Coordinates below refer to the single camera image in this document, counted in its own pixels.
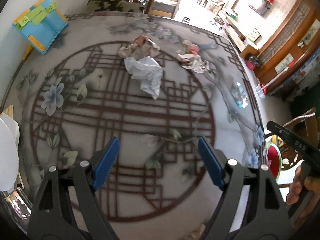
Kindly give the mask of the clear shiny plastic wrapper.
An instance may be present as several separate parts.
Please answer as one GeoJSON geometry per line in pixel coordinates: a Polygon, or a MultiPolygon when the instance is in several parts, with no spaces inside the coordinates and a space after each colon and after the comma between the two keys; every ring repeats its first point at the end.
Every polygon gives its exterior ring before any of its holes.
{"type": "Polygon", "coordinates": [[[242,85],[233,81],[231,86],[231,95],[239,108],[245,109],[249,104],[249,97],[242,85]]]}

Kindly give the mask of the red printed wrapper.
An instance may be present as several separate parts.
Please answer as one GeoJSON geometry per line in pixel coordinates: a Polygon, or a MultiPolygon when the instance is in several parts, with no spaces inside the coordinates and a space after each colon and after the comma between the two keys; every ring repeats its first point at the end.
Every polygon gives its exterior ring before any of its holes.
{"type": "Polygon", "coordinates": [[[176,51],[182,67],[195,73],[204,73],[209,70],[209,62],[199,55],[200,48],[189,40],[182,42],[183,49],[176,51]]]}

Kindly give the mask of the white paper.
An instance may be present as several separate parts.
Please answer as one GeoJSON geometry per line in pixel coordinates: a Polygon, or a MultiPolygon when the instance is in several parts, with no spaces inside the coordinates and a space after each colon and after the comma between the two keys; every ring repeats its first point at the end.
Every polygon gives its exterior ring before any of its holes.
{"type": "Polygon", "coordinates": [[[157,100],[160,94],[163,68],[150,56],[139,60],[133,57],[124,59],[127,72],[131,79],[140,82],[140,89],[148,93],[153,100],[157,100]]]}

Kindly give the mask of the printed newspaper ball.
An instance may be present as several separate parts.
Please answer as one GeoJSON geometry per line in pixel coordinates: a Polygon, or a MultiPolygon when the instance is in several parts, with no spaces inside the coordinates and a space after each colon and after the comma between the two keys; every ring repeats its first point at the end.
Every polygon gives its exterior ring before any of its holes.
{"type": "Polygon", "coordinates": [[[160,51],[160,48],[155,42],[147,36],[140,35],[131,41],[127,47],[122,46],[118,50],[118,55],[123,59],[132,57],[138,61],[148,56],[153,57],[153,54],[157,51],[160,51]]]}

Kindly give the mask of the red green trash bin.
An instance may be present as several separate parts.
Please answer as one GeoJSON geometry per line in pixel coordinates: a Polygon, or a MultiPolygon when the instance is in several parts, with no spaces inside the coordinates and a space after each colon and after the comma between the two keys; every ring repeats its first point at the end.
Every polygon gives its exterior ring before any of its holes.
{"type": "Polygon", "coordinates": [[[279,147],[272,142],[267,143],[267,164],[277,181],[280,176],[283,161],[279,147]]]}

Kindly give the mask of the carved wooden chair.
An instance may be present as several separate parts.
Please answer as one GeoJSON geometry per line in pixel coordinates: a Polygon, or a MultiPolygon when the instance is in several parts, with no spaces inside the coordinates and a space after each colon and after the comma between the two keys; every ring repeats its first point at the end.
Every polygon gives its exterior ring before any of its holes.
{"type": "MultiPolygon", "coordinates": [[[[303,115],[300,115],[283,125],[291,132],[300,136],[312,146],[319,145],[319,120],[316,118],[316,109],[313,107],[303,115]]],[[[295,174],[295,169],[302,163],[302,155],[287,145],[278,135],[266,135],[266,143],[276,144],[282,156],[282,169],[276,181],[279,188],[288,188],[295,174]]]]}

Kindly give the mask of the phone screen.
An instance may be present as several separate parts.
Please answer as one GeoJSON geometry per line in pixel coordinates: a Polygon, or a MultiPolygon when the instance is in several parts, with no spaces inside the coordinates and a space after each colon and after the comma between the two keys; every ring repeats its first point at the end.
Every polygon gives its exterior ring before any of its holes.
{"type": "Polygon", "coordinates": [[[12,216],[16,225],[24,233],[27,233],[33,205],[23,190],[17,187],[12,193],[5,197],[5,204],[9,208],[9,214],[12,216]]]}

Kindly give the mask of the white round lamp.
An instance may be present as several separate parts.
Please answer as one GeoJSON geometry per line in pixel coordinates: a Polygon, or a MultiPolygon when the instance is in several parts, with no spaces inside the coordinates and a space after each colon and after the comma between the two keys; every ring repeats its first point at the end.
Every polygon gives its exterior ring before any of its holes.
{"type": "Polygon", "coordinates": [[[16,183],[19,139],[18,123],[7,114],[1,114],[1,191],[10,191],[16,183]]]}

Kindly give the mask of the blue yellow book stand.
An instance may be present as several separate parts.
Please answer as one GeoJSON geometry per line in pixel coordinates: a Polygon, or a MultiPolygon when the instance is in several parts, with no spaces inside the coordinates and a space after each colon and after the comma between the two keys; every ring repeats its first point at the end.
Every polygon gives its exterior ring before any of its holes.
{"type": "Polygon", "coordinates": [[[68,24],[67,18],[51,0],[39,0],[12,23],[14,29],[44,55],[68,24]]]}

